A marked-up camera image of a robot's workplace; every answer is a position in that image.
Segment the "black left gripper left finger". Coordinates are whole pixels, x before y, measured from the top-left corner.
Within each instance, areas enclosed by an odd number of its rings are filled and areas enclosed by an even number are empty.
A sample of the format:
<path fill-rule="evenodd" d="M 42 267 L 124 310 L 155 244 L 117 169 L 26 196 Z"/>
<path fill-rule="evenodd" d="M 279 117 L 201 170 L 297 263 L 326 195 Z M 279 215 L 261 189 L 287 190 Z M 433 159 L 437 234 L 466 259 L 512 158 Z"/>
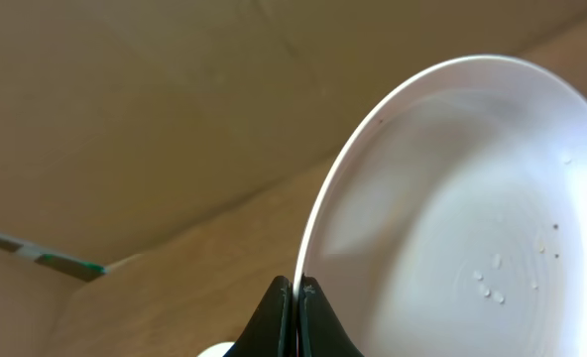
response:
<path fill-rule="evenodd" d="M 292 305 L 291 282 L 276 276 L 224 357 L 290 357 L 294 342 Z"/>

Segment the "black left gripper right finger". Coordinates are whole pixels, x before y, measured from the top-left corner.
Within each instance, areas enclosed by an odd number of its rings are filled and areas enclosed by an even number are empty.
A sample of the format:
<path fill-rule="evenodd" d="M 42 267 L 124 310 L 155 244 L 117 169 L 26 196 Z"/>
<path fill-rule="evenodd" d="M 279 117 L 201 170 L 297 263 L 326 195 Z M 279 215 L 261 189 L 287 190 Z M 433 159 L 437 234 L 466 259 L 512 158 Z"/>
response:
<path fill-rule="evenodd" d="M 301 278 L 297 301 L 297 344 L 299 357 L 363 357 L 313 277 Z"/>

